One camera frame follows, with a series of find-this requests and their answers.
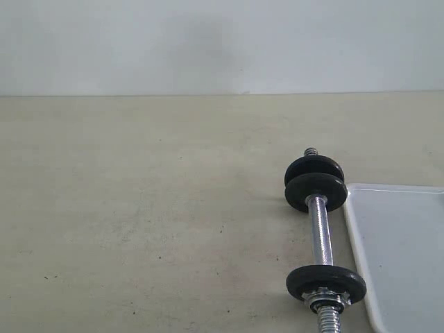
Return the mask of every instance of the dumbbell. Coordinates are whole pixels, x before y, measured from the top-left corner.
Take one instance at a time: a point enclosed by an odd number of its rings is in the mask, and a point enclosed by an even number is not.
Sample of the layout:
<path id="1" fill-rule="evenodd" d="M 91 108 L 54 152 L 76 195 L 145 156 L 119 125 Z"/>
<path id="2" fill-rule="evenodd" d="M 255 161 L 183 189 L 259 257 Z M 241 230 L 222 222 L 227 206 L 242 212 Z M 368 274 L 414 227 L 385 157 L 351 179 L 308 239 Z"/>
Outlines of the dumbbell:
<path id="1" fill-rule="evenodd" d="M 319 332 L 340 333 L 339 314 L 367 292 L 358 273 L 333 265 L 327 212 L 342 206 L 347 198 L 344 173 L 334 160 L 308 148 L 290 164 L 284 183 L 290 206 L 309 213 L 315 261 L 293 270 L 287 277 L 287 289 L 318 315 Z"/>

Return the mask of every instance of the white wall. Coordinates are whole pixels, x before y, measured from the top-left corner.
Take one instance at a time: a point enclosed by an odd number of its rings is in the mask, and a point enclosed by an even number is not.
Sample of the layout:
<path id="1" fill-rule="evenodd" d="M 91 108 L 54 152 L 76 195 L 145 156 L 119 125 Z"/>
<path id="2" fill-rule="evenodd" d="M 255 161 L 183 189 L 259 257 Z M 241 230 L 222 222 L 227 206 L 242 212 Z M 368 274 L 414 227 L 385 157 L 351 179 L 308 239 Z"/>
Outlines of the white wall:
<path id="1" fill-rule="evenodd" d="M 442 0 L 0 0 L 0 94 L 444 89 Z"/>

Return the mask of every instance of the concrete floor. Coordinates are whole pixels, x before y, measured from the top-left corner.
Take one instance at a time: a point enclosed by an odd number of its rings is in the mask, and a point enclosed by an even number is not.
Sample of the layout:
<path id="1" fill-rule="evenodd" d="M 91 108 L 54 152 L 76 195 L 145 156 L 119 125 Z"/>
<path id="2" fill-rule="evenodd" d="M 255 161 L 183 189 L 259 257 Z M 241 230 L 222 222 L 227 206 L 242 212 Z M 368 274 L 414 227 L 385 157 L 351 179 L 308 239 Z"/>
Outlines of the concrete floor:
<path id="1" fill-rule="evenodd" d="M 444 185 L 444 93 L 0 99 L 2 332 L 317 332 L 283 197 L 307 146 L 348 182 Z M 341 210 L 336 263 L 354 268 Z M 364 304 L 344 332 L 371 332 Z"/>

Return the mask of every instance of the dumbbell handle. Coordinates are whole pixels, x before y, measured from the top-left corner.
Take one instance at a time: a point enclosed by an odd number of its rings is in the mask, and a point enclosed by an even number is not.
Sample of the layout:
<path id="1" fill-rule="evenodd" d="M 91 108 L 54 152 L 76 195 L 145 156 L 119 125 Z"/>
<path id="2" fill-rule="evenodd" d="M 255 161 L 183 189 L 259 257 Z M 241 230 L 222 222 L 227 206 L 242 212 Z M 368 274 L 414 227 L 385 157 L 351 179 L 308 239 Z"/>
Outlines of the dumbbell handle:
<path id="1" fill-rule="evenodd" d="M 328 229 L 327 198 L 313 194 L 305 199 L 311 219 L 313 254 L 316 265 L 333 266 L 332 242 Z"/>

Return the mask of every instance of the black weight plate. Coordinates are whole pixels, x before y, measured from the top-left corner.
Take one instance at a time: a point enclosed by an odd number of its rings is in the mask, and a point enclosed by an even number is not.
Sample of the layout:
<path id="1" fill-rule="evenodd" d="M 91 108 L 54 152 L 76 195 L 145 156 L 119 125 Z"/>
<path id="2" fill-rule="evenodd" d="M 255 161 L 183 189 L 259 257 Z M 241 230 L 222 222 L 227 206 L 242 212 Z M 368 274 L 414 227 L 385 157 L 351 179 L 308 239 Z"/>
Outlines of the black weight plate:
<path id="1" fill-rule="evenodd" d="M 309 155 L 290 164 L 285 172 L 284 184 L 287 186 L 292 179 L 311 172 L 328 173 L 344 181 L 344 172 L 334 160 L 322 155 Z"/>
<path id="2" fill-rule="evenodd" d="M 303 293 L 321 287 L 337 293 L 347 292 L 351 303 L 362 300 L 367 292 L 364 279 L 358 273 L 343 267 L 310 265 L 297 268 L 287 276 L 289 293 L 301 301 L 304 300 Z"/>
<path id="3" fill-rule="evenodd" d="M 305 199 L 312 194 L 327 197 L 327 212 L 342 206 L 348 191 L 344 182 L 326 173 L 306 173 L 291 180 L 285 188 L 285 198 L 293 208 L 308 212 Z"/>

